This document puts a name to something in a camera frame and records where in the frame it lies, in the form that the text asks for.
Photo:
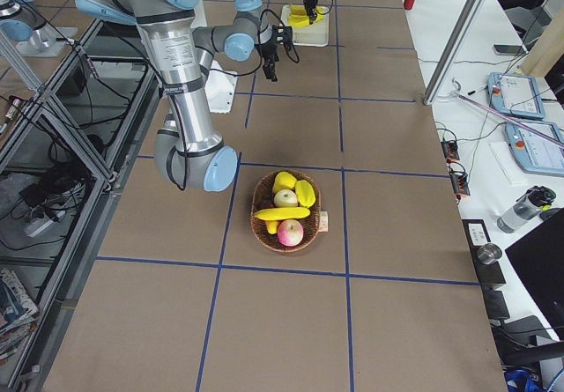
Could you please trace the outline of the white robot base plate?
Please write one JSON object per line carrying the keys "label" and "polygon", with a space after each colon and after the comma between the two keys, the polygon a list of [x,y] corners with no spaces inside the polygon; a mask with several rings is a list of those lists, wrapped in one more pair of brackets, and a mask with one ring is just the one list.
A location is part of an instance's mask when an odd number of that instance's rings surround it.
{"label": "white robot base plate", "polygon": [[217,61],[211,64],[205,84],[210,111],[213,114],[228,114],[234,103],[238,73],[221,67]]}

